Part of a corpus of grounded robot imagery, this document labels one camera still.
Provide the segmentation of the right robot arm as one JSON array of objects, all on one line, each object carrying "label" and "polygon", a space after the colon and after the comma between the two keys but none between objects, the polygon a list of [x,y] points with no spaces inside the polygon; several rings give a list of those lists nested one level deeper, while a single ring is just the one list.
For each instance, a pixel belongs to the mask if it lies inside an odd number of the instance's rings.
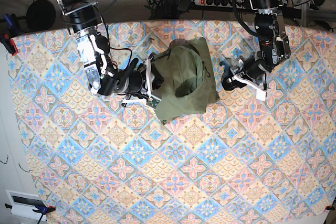
[{"label": "right robot arm", "polygon": [[144,63],[129,58],[127,66],[120,70],[109,57],[110,40],[97,30],[102,14],[95,10],[97,0],[57,0],[64,22],[77,36],[77,50],[83,62],[89,89],[92,94],[110,96],[113,93],[151,96],[164,78],[153,65],[149,56]]}]

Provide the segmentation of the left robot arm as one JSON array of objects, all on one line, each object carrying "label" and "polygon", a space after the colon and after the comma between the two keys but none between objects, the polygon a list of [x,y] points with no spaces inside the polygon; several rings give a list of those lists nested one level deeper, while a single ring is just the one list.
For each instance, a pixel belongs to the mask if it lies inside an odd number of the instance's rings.
[{"label": "left robot arm", "polygon": [[[236,1],[232,0],[233,13],[244,30],[258,38],[260,50],[248,59],[239,57],[236,65],[225,69],[222,86],[226,91],[250,86],[266,92],[267,74],[291,55],[283,14],[279,9],[284,5],[284,0],[249,0],[251,10],[255,11],[254,30],[241,19]],[[335,21],[335,11],[319,10],[318,1],[323,0],[307,0],[307,3],[312,3],[309,7],[305,7],[306,2],[302,2],[301,18],[309,18],[329,29],[327,23]]]}]

